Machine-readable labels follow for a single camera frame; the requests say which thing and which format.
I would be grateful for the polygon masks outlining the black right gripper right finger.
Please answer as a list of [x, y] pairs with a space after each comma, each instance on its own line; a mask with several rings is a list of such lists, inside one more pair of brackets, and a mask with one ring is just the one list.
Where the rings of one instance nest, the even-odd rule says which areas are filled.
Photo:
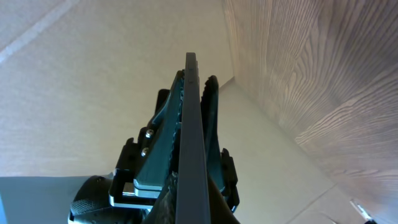
[[208, 178], [207, 182], [211, 224], [240, 224], [211, 177]]

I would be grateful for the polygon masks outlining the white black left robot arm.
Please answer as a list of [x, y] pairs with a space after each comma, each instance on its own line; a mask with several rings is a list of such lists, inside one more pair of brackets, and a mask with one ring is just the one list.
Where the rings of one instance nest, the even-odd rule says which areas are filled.
[[158, 93], [155, 114], [126, 141], [111, 177], [94, 175], [70, 205], [69, 223], [236, 223], [238, 177], [218, 142], [218, 80], [211, 76], [185, 123], [186, 71]]

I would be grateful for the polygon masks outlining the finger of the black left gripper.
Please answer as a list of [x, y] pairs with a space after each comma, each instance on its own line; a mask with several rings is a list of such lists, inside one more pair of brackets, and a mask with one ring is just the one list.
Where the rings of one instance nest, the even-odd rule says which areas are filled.
[[152, 135], [145, 137], [142, 143], [147, 154], [134, 178], [138, 189], [161, 190], [169, 176], [170, 157], [180, 122], [183, 86], [184, 72], [178, 71], [170, 89], [158, 92], [155, 114], [147, 124]]
[[218, 80], [216, 76], [212, 75], [205, 82], [205, 89], [201, 97], [201, 119], [208, 174], [218, 190], [222, 192], [225, 184], [218, 141], [218, 93]]

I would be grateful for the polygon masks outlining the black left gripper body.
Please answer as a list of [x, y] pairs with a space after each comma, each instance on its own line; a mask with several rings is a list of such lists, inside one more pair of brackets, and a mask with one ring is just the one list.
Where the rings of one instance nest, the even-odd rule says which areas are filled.
[[[175, 133], [174, 149], [170, 157], [169, 174], [178, 169], [180, 149], [180, 122]], [[113, 184], [109, 190], [111, 204], [115, 207], [151, 208], [159, 197], [161, 190], [141, 190], [134, 185], [134, 178], [144, 162], [147, 149], [142, 148], [145, 137], [151, 137], [152, 131], [147, 126], [140, 130], [137, 142], [128, 140], [123, 147], [115, 169]], [[233, 158], [227, 149], [220, 149], [221, 164], [225, 188], [220, 192], [231, 211], [235, 211], [240, 203], [237, 190], [238, 177]]]

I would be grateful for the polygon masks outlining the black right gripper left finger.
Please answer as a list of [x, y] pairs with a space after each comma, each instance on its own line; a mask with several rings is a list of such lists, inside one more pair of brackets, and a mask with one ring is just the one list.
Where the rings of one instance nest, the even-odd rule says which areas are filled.
[[169, 175], [154, 206], [143, 224], [174, 224], [177, 200], [178, 174]]

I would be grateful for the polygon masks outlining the blue screen smartphone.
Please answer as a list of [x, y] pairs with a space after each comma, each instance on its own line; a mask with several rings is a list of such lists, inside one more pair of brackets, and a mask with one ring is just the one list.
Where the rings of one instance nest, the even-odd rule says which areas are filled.
[[188, 52], [178, 165], [175, 222], [211, 223], [196, 54]]

